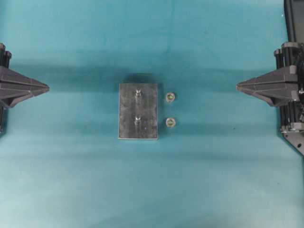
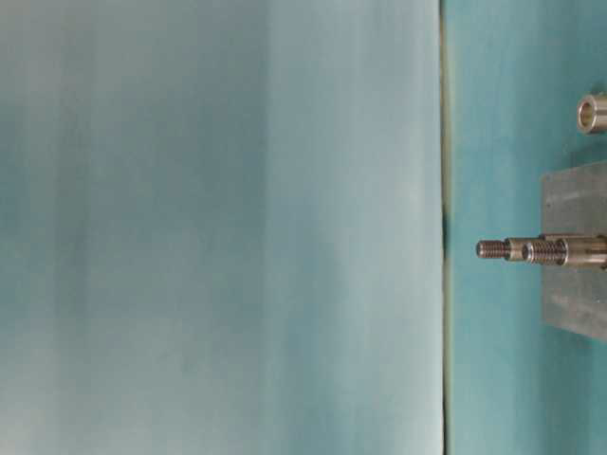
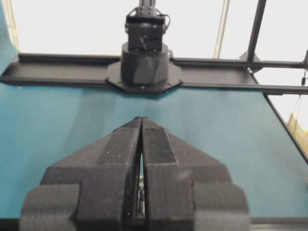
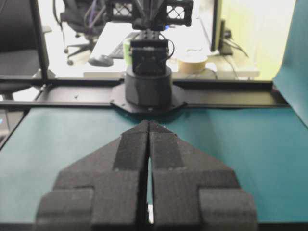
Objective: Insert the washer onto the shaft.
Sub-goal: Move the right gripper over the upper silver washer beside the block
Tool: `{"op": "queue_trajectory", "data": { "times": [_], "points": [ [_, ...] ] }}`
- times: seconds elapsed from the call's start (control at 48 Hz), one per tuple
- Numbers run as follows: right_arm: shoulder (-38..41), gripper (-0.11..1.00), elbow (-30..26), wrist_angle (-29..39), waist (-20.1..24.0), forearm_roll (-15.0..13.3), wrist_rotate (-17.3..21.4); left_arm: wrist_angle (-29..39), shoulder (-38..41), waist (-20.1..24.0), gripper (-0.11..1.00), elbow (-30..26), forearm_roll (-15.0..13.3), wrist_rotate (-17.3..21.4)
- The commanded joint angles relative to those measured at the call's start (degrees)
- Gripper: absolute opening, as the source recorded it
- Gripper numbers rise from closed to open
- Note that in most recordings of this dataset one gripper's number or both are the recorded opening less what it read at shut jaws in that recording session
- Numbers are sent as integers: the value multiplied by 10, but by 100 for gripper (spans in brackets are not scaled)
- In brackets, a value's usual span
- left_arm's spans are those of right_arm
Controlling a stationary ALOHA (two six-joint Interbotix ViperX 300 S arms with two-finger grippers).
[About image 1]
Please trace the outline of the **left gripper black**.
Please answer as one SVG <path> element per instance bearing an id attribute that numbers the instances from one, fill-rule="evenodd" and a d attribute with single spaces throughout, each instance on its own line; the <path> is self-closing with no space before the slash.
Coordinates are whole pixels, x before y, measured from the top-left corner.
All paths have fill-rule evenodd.
<path id="1" fill-rule="evenodd" d="M 7 111 L 5 109 L 13 108 L 18 103 L 35 96 L 47 93 L 48 85 L 41 83 L 35 79 L 28 78 L 18 72 L 8 69 L 11 59 L 11 53 L 6 50 L 3 43 L 0 44 L 0 81 L 9 84 L 17 84 L 23 86 L 38 86 L 42 89 L 34 91 L 18 91 L 18 90 L 0 90 L 0 132 L 4 133 Z"/>

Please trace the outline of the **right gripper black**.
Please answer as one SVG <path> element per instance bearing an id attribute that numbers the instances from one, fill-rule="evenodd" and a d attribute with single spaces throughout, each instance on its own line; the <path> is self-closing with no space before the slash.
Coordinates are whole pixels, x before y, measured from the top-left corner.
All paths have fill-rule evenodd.
<path id="1" fill-rule="evenodd" d="M 304 44 L 285 42 L 274 51 L 277 70 L 240 82 L 236 89 L 279 107 L 282 133 L 304 131 Z"/>

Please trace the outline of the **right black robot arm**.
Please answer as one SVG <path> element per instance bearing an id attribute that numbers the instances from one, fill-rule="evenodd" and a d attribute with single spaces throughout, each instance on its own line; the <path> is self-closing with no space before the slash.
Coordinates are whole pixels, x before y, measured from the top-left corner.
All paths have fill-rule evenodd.
<path id="1" fill-rule="evenodd" d="M 288 41 L 274 51 L 276 70 L 240 82 L 236 89 L 280 110 L 282 133 L 304 130 L 304 2 L 284 1 Z"/>

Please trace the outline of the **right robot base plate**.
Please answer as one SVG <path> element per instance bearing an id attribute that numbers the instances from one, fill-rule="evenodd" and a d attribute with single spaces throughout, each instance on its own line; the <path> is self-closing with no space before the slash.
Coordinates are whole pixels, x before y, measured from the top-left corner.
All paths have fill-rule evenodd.
<path id="1" fill-rule="evenodd" d="M 294 149 L 304 155 L 304 132 L 282 131 L 281 134 Z"/>

